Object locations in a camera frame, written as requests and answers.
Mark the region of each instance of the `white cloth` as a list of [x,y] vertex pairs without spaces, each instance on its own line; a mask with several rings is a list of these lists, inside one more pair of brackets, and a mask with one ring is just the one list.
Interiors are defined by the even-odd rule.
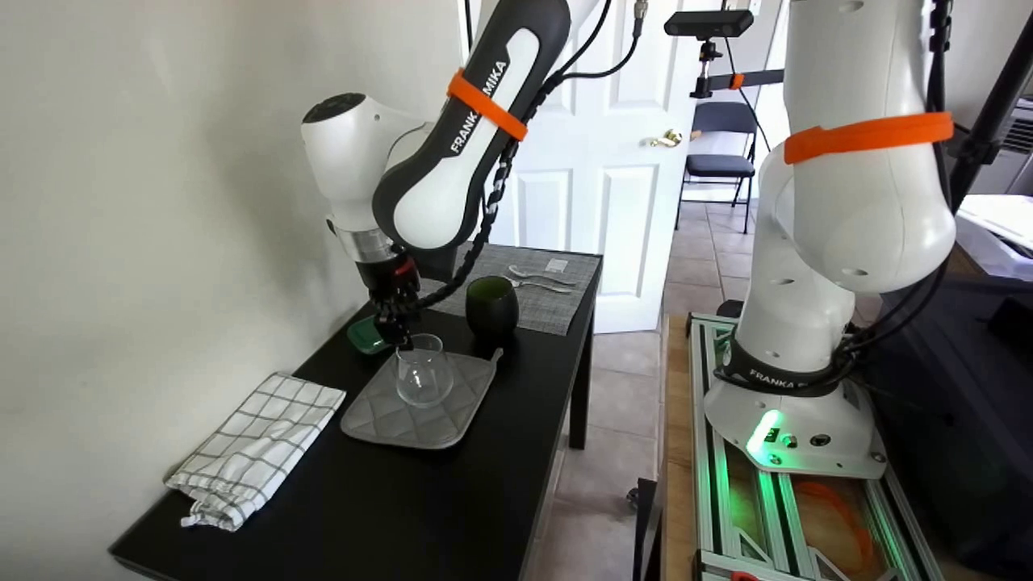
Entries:
[[264,378],[233,418],[165,477],[170,492],[183,492],[193,502],[182,525],[236,532],[270,502],[342,402],[345,391],[292,376]]

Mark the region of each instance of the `black table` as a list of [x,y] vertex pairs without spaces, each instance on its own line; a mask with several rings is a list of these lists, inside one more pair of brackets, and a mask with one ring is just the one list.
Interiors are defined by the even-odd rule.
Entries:
[[[109,551],[153,579],[519,579],[568,402],[568,447],[583,449],[597,277],[568,336],[518,332],[456,449],[356,443],[332,418],[239,532],[182,531],[192,502],[165,494]],[[457,318],[427,313],[416,329],[438,332],[449,352],[474,352]],[[348,407],[381,363],[335,332],[297,378],[345,387]]]

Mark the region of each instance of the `white door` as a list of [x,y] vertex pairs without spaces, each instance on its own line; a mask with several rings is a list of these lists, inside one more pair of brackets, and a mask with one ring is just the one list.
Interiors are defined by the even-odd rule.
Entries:
[[[651,0],[637,60],[616,78],[563,84],[518,155],[494,241],[605,256],[597,332],[658,326],[685,139],[672,149],[649,141],[668,131],[689,132],[697,78],[697,41],[668,39],[663,26],[676,11],[714,6]],[[614,0],[611,22],[574,70],[605,70],[625,53],[630,13],[630,0]]]

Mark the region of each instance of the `door knob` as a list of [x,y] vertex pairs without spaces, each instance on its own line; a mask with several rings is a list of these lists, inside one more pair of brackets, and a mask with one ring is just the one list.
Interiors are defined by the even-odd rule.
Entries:
[[649,137],[649,139],[643,139],[640,145],[643,145],[643,149],[677,149],[682,139],[685,139],[682,132],[664,131],[663,137]]

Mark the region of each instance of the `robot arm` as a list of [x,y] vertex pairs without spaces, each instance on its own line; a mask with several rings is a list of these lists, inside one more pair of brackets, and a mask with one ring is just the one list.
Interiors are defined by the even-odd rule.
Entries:
[[[453,253],[470,239],[490,168],[518,149],[572,26],[592,6],[595,0],[501,0],[431,132],[411,132],[416,121],[363,93],[332,96],[304,117],[328,231],[352,253],[390,341],[408,341],[408,321],[419,310],[412,256]],[[456,88],[487,99],[501,121],[483,121]]]
[[849,378],[855,294],[916,286],[955,231],[928,113],[922,0],[792,3],[792,139],[760,178],[751,290],[706,393],[711,425],[770,473],[879,477],[884,453]]

